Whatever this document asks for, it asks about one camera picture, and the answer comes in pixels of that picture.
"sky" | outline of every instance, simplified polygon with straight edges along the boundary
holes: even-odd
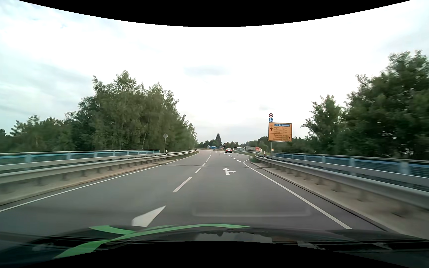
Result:
[[[356,74],[377,75],[390,53],[429,55],[429,0],[287,24],[196,28],[117,21],[0,0],[0,128],[37,114],[59,119],[93,95],[92,76],[123,70],[179,99],[198,141],[239,143],[274,122],[293,136],[312,101],[343,105]]]

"road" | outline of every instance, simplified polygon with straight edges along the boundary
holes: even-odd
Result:
[[[248,159],[200,150],[166,165],[0,206],[0,231],[47,236],[97,225],[201,223],[380,230]],[[0,249],[7,246],[0,242]]]

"blue railing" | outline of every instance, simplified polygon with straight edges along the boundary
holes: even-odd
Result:
[[[429,178],[429,161],[342,155],[303,155],[272,152],[272,156],[368,168]]]
[[[0,165],[120,155],[159,154],[160,150],[72,151],[0,154]]]

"turn arrow marking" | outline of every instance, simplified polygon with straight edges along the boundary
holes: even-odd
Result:
[[[229,173],[230,173],[230,172],[235,173],[235,171],[234,171],[234,170],[229,171],[229,169],[228,169],[227,167],[225,167],[223,170],[224,170],[224,174],[225,174],[225,175],[229,175]]]

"yellow direction sign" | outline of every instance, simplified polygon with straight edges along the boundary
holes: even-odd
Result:
[[[292,141],[291,123],[269,123],[267,140],[270,142],[290,142]]]

